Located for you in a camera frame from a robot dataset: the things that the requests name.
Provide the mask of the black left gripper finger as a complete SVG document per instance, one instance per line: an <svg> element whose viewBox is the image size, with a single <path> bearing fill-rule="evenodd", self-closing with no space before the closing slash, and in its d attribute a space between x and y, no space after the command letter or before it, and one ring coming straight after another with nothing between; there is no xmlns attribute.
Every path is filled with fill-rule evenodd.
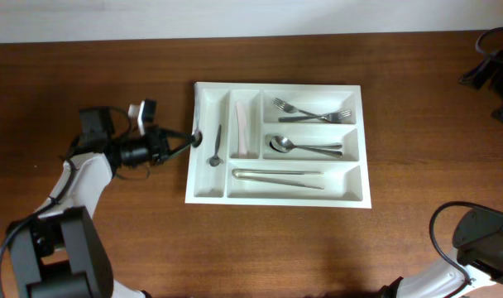
<svg viewBox="0 0 503 298"><path fill-rule="evenodd" d="M161 128L160 129L160 133L165 135L166 137L168 138L181 138L181 139L185 139L187 141L193 141L194 140L194 135L191 134L191 133L187 133L187 132L177 132L177 131L173 131L173 130L170 130L168 128Z"/></svg>
<svg viewBox="0 0 503 298"><path fill-rule="evenodd" d="M158 156L158 164L164 164L168 160L176 158L181 153L185 152L191 146L195 144L195 141L186 142L185 144L179 145L176 148L170 148L168 143L165 143L164 146L160 149Z"/></svg>

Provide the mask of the small steel teaspoon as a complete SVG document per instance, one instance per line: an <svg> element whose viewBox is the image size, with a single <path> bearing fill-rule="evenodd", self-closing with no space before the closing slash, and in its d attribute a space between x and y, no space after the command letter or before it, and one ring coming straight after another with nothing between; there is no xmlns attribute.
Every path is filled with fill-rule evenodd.
<svg viewBox="0 0 503 298"><path fill-rule="evenodd" d="M192 147L199 147L203 136L199 128L201 115L201 95L197 85L194 86L194 123L193 123L193 133L192 137L194 141Z"/></svg>
<svg viewBox="0 0 503 298"><path fill-rule="evenodd" d="M218 125L217 136L214 143L213 155L208 159L208 163L211 167L219 166L222 163L221 157L218 155L222 138L222 125Z"/></svg>

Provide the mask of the pink plastic knife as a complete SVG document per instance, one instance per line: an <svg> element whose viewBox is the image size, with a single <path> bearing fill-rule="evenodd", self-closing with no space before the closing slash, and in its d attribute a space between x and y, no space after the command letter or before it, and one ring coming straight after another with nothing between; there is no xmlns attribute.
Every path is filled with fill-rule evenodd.
<svg viewBox="0 0 503 298"><path fill-rule="evenodd" d="M238 155L240 158L247 157L247 115L243 104L236 102L237 125L238 125Z"/></svg>

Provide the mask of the steel tongs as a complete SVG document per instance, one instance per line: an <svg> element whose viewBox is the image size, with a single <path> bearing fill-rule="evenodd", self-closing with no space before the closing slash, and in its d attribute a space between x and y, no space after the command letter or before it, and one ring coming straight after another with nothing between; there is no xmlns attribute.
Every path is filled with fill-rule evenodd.
<svg viewBox="0 0 503 298"><path fill-rule="evenodd" d="M233 169L232 176L237 180L249 180L277 185L288 185L294 187L323 190L322 186L309 185L296 180L276 178L277 175L323 175L320 171L275 171L275 170L253 170L253 169Z"/></svg>

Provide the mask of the steel tablespoon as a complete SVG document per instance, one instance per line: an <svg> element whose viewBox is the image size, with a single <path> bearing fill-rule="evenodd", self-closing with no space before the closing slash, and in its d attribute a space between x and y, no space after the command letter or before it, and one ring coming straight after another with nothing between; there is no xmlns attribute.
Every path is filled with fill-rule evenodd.
<svg viewBox="0 0 503 298"><path fill-rule="evenodd" d="M340 151L331 151L331 150L327 150L327 149L319 149L319 148L308 147L308 146L298 146L298 145L295 145L290 139L288 139L286 137L282 137L282 136L273 136L271 138L271 144L276 150L282 151L282 152L290 152L294 149L301 149L301 150L311 151L314 153L323 154L325 156L332 156L332 157L336 157L336 158L340 158L343 156L343 154Z"/></svg>
<svg viewBox="0 0 503 298"><path fill-rule="evenodd" d="M341 143L333 143L330 145L293 145L293 146L282 146L278 142L275 142L274 139L272 138L269 142L269 146L276 151L280 152L289 152L293 149L297 148L313 148L313 149L323 149L323 150L330 150L330 151L338 151L343 148L343 145Z"/></svg>

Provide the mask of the steel fork angled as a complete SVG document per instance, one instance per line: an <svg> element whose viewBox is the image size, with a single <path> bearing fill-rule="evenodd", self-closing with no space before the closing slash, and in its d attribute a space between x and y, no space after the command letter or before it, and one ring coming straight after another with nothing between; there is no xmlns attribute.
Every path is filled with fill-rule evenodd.
<svg viewBox="0 0 503 298"><path fill-rule="evenodd" d="M316 116L317 115L317 114L310 115L309 113L306 113L301 109L297 109L295 106L287 103L286 101L284 101L282 99L275 98L273 100L273 104L278 109L280 109L281 111L286 112L286 113L303 113L304 116Z"/></svg>

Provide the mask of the steel fork straight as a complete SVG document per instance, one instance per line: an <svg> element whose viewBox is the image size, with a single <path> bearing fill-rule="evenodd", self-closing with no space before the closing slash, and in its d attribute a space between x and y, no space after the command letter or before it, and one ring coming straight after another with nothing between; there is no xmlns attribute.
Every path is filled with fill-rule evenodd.
<svg viewBox="0 0 503 298"><path fill-rule="evenodd" d="M323 120L327 123L339 123L342 119L348 118L352 115L351 110L344 110L334 113L326 113L316 116L304 116L304 117L281 117L278 118L279 123L293 123L301 122L306 120Z"/></svg>

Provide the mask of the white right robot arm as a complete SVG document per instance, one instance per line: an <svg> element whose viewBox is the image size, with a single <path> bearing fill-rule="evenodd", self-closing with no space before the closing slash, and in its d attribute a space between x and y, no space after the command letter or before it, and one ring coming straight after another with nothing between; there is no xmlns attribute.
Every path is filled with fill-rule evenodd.
<svg viewBox="0 0 503 298"><path fill-rule="evenodd" d="M482 42L502 32L503 26L496 27L478 37L475 50L483 61L459 78L459 84L475 90L490 84L489 90L502 100L502 105L491 113L500 123L503 123L503 50L487 52ZM453 232L453 250L446 254L438 245L434 225L438 216L450 207L465 207L468 211ZM466 201L447 202L431 216L429 237L441 260L416 276L398 277L374 293L374 297L464 297L478 288L503 284L503 211Z"/></svg>

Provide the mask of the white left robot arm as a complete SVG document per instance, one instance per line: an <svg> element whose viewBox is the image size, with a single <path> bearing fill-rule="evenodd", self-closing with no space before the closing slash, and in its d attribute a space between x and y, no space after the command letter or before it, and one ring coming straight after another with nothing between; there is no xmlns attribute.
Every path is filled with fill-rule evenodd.
<svg viewBox="0 0 503 298"><path fill-rule="evenodd" d="M123 111L128 122L138 121L139 137L126 130L116 134L112 106L79 111L82 132L63 157L63 172L44 203L23 219L11 222L0 246L0 297L2 260L12 261L21 297L148 297L113 276L113 269L93 214L117 169L142 164L158 166L203 140L192 133L144 124L151 110Z"/></svg>

